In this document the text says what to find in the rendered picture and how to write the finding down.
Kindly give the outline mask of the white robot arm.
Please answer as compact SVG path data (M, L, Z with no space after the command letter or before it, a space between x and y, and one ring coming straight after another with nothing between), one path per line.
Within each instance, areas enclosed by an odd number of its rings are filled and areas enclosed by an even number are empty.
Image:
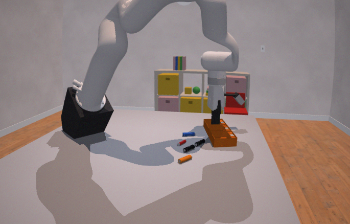
M207 83L225 85L226 72L236 71L239 64L238 45L227 32L225 0L118 0L100 23L98 46L84 82L73 81L78 105L87 111L99 111L104 107L106 90L128 49L127 33L142 30L168 4L194 1L201 10L203 35L231 50L209 51L201 56L202 67L212 70L208 71Z

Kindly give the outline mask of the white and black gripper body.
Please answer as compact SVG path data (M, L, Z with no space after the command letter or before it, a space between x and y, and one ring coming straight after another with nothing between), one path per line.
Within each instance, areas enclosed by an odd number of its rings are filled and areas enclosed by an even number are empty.
M216 110L218 106L218 100L221 101L221 110L224 108L224 86L226 85L209 85L208 87L208 99L207 106L212 110Z

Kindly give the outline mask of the black aa battery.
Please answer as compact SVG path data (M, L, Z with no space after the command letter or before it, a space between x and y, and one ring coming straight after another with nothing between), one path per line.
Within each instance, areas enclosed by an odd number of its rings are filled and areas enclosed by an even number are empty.
M202 140L196 142L196 143L195 143L195 146L199 146L199 145L201 145L201 144L203 144L203 143L205 143L205 142L206 142L206 140L205 140L205 139L202 139Z
M193 145L190 145L190 146L184 148L183 151L184 151L184 152L187 152L187 151L192 150L192 149L194 149L194 148L195 148L195 145L193 144Z

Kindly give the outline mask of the orange rack of three bins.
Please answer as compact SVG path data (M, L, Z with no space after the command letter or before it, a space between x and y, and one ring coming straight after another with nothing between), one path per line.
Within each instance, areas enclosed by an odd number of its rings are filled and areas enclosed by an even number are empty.
M220 119L220 124L211 124L211 119L204 119L203 127L213 147L237 146L236 135L232 132L223 119Z

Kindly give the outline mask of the orange battery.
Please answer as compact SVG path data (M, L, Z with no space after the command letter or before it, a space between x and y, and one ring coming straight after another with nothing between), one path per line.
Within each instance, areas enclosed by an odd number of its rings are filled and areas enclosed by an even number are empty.
M185 157L182 157L182 158L180 158L180 159L178 159L178 162L179 162L179 163L183 163L183 162L188 161L188 160L190 160L190 159L192 159L192 155L191 155L191 154L190 154L190 155L187 155L187 156L185 156Z

